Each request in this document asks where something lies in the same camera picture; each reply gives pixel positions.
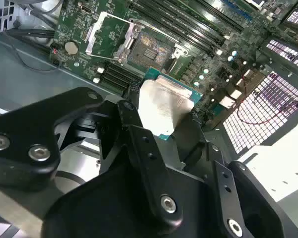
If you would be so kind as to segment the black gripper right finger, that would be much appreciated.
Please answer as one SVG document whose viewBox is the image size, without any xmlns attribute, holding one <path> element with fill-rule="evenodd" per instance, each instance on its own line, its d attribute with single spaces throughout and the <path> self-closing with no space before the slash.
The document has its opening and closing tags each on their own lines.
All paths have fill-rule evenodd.
<svg viewBox="0 0 298 238">
<path fill-rule="evenodd" d="M 197 116 L 187 113 L 175 128 L 184 171 L 203 181 L 204 238 L 298 238 L 298 228 L 250 169 L 227 163 L 218 146 L 205 138 Z"/>
</svg>

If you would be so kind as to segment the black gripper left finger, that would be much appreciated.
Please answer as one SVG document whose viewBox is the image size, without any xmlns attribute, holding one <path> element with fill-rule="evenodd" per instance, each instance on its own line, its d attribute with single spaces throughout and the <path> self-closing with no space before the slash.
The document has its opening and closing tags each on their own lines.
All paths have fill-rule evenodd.
<svg viewBox="0 0 298 238">
<path fill-rule="evenodd" d="M 92 116 L 100 148 L 110 170 L 129 164 L 140 182 L 149 212 L 160 230 L 183 221 L 181 204 L 153 134 L 142 125 L 134 105 L 104 101 L 79 87 L 0 116 L 0 185 L 22 190 L 44 189 L 61 161 L 60 151 L 77 142 L 80 118 Z"/>
</svg>

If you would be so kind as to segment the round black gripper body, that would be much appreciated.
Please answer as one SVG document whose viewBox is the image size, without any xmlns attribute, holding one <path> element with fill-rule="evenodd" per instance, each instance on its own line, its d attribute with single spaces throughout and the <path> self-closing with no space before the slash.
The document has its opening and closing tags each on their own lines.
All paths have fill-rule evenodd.
<svg viewBox="0 0 298 238">
<path fill-rule="evenodd" d="M 220 238 L 216 212 L 201 180 L 169 168 L 181 225 L 170 238 Z M 129 164 L 122 164 L 65 194 L 44 218 L 44 238 L 160 238 L 144 190 Z"/>
</svg>

